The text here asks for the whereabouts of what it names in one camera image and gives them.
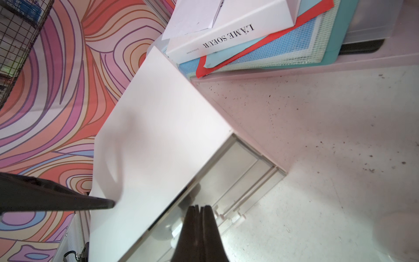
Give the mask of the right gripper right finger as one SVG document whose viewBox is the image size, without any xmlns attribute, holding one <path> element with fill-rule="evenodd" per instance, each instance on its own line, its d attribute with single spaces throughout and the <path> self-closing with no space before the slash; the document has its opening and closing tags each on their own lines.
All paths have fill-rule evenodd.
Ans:
<svg viewBox="0 0 419 262">
<path fill-rule="evenodd" d="M 212 207 L 195 205 L 188 208 L 171 261 L 228 261 Z"/>
</svg>

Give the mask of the clear plastic drawer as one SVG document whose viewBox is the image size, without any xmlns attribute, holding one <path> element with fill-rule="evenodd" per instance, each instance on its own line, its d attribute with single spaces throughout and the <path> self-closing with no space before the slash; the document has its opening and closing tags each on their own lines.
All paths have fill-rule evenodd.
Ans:
<svg viewBox="0 0 419 262">
<path fill-rule="evenodd" d="M 286 172 L 232 136 L 131 248 L 129 262 L 225 262 L 221 236 Z"/>
</svg>

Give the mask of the white drawer cabinet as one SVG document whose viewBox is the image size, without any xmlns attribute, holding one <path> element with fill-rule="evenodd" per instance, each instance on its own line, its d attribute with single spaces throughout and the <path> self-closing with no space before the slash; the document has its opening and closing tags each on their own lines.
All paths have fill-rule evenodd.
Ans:
<svg viewBox="0 0 419 262">
<path fill-rule="evenodd" d="M 286 172 L 151 49 L 94 140 L 91 262 L 168 262 L 187 210 L 212 207 L 217 232 L 241 223 Z"/>
</svg>

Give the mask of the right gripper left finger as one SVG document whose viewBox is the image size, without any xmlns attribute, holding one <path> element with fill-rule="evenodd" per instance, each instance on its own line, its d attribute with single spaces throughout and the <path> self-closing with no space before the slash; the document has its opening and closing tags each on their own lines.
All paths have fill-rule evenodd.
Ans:
<svg viewBox="0 0 419 262">
<path fill-rule="evenodd" d="M 58 183 L 1 173 L 1 213 L 111 209 L 115 202 L 72 191 Z"/>
</svg>

